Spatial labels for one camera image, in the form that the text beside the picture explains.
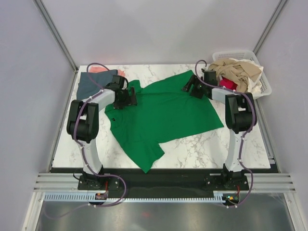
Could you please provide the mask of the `magenta t shirt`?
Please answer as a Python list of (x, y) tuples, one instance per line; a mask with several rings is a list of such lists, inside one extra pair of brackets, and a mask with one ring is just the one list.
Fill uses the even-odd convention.
[(231, 90), (237, 89), (236, 83), (234, 83), (233, 81), (231, 81), (227, 78), (224, 78), (224, 77), (222, 77), (222, 79), (220, 80), (219, 85), (222, 86), (222, 87), (226, 87), (228, 89), (231, 89)]

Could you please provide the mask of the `cream white t shirt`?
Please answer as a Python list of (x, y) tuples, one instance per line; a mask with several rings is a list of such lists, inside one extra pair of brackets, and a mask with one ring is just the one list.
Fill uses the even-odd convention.
[(247, 59), (238, 60), (238, 59), (231, 58), (231, 60), (250, 63), (250, 64), (256, 66), (260, 70), (260, 74), (257, 77), (256, 81), (252, 81), (251, 79), (249, 79), (249, 81), (248, 81), (249, 82), (248, 92), (253, 93), (253, 94), (260, 94), (261, 93), (261, 87), (262, 87), (262, 83), (260, 82), (260, 79), (261, 79), (261, 76), (263, 74), (264, 67), (255, 63), (254, 61), (247, 60)]

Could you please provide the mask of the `folded salmon t shirt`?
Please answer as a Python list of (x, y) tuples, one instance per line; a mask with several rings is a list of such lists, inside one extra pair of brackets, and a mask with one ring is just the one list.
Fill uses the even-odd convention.
[[(108, 71), (108, 69), (102, 66), (91, 66), (89, 69), (90, 73), (99, 73), (99, 72), (105, 72), (105, 71)], [(120, 69), (117, 69), (117, 74), (123, 77), (126, 76), (125, 72)]]

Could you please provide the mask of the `left aluminium frame post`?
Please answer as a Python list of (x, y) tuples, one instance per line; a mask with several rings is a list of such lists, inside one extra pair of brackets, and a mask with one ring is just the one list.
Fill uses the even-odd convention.
[(66, 60), (70, 64), (73, 71), (76, 73), (78, 71), (78, 67), (76, 62), (74, 61), (72, 55), (70, 54), (64, 40), (62, 39), (53, 19), (51, 18), (46, 6), (44, 5), (42, 0), (33, 0), (35, 6), (38, 8), (41, 16), (43, 17), (46, 25), (48, 26), (52, 36), (56, 40), (56, 43), (58, 44), (60, 50), (64, 54)]

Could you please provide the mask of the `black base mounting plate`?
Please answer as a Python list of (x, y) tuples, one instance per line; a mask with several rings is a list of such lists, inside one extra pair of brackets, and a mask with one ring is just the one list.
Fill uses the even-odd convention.
[(105, 168), (104, 174), (111, 177), (101, 189), (118, 198), (126, 195), (160, 196), (210, 196), (219, 190), (207, 184), (207, 176), (218, 176), (222, 169), (151, 169), (144, 173), (141, 169)]

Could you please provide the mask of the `folded blue-grey t shirt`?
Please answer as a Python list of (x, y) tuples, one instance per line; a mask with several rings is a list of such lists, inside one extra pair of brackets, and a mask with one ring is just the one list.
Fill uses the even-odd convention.
[[(107, 84), (109, 84), (113, 79), (113, 75), (117, 74), (117, 70), (109, 70), (99, 73), (89, 73), (93, 81), (99, 84), (101, 87), (105, 87)], [(99, 92), (101, 88), (93, 81), (89, 79), (89, 76), (86, 72), (81, 73), (76, 94), (77, 100), (86, 99)]]

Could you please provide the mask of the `aluminium frame post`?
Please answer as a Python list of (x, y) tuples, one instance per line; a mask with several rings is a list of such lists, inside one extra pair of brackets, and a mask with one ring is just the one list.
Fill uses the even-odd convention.
[(46, 25), (48, 26), (52, 36), (56, 40), (56, 43), (58, 44), (60, 50), (64, 54), (66, 60), (70, 64), (73, 71), (76, 73), (78, 71), (78, 67), (76, 62), (74, 61), (72, 55), (70, 54), (64, 40), (62, 39), (53, 19), (51, 18), (46, 6), (44, 5), (42, 0), (33, 0), (35, 6), (38, 8), (41, 16), (43, 17)]
[(254, 49), (253, 52), (255, 53), (255, 55), (257, 55), (259, 53), (259, 51), (261, 50), (264, 42), (266, 41), (267, 37), (269, 36), (271, 30), (273, 29), (275, 23), (277, 22), (277, 20), (279, 19), (282, 11), (284, 10), (285, 6), (287, 5), (289, 0), (279, 0), (276, 8), (274, 9), (270, 19), (268, 20), (263, 32), (261, 33)]

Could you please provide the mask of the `white plastic laundry basket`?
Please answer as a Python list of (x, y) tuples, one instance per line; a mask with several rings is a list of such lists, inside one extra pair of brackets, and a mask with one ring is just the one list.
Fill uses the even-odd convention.
[[(249, 50), (235, 50), (235, 51), (220, 51), (215, 52), (212, 55), (213, 61), (216, 61), (218, 59), (224, 59), (224, 58), (231, 58), (231, 59), (237, 59), (237, 60), (250, 60), (251, 63), (254, 63), (255, 65), (259, 65), (260, 63), (253, 51)], [(253, 97), (254, 99), (261, 98), (263, 96), (268, 96), (272, 93), (271, 86), (266, 78), (266, 75), (264, 73), (264, 70), (262, 71), (259, 82), (261, 85), (257, 83), (257, 87), (253, 87)]]

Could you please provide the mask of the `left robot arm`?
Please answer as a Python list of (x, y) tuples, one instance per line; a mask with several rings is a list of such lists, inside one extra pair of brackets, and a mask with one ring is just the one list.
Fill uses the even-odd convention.
[(115, 109), (137, 105), (135, 89), (128, 86), (125, 77), (114, 75), (97, 93), (71, 102), (66, 131), (79, 146), (83, 160), (79, 190), (101, 190), (111, 179), (104, 174), (96, 145), (99, 112), (110, 104)]

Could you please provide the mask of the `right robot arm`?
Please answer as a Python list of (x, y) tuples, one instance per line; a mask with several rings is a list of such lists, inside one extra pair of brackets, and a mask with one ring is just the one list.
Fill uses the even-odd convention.
[(255, 103), (251, 93), (239, 93), (218, 86), (215, 71), (202, 70), (204, 76), (193, 74), (182, 88), (191, 96), (203, 96), (225, 105), (225, 123), (230, 131), (228, 155), (218, 176), (207, 176), (207, 184), (219, 190), (249, 190), (245, 172), (251, 172), (243, 164), (246, 136), (257, 123)]

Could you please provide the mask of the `right aluminium frame post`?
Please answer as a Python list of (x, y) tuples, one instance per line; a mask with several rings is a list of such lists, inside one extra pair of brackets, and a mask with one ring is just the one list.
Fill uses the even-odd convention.
[(267, 37), (269, 36), (271, 30), (273, 29), (275, 23), (277, 22), (277, 20), (279, 19), (282, 11), (284, 10), (285, 6), (287, 5), (289, 0), (279, 0), (276, 8), (274, 9), (270, 19), (268, 20), (263, 32), (261, 33), (254, 49), (253, 52), (255, 53), (255, 55), (257, 55), (259, 53), (259, 51), (261, 50), (264, 42), (266, 41)]

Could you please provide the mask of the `beige t shirt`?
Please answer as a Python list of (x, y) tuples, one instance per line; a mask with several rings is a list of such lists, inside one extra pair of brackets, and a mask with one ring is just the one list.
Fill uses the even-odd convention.
[(247, 62), (234, 61), (230, 58), (214, 61), (208, 70), (216, 71), (216, 77), (227, 78), (237, 84), (238, 92), (248, 92), (249, 79), (256, 81), (260, 70)]

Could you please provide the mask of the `green polo shirt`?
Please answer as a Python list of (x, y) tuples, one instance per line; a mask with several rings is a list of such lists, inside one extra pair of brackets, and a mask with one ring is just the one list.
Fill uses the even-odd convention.
[(208, 98), (198, 99), (181, 89), (192, 77), (191, 70), (135, 89), (137, 105), (105, 108), (111, 132), (127, 156), (144, 173), (164, 155), (161, 143), (223, 127)]

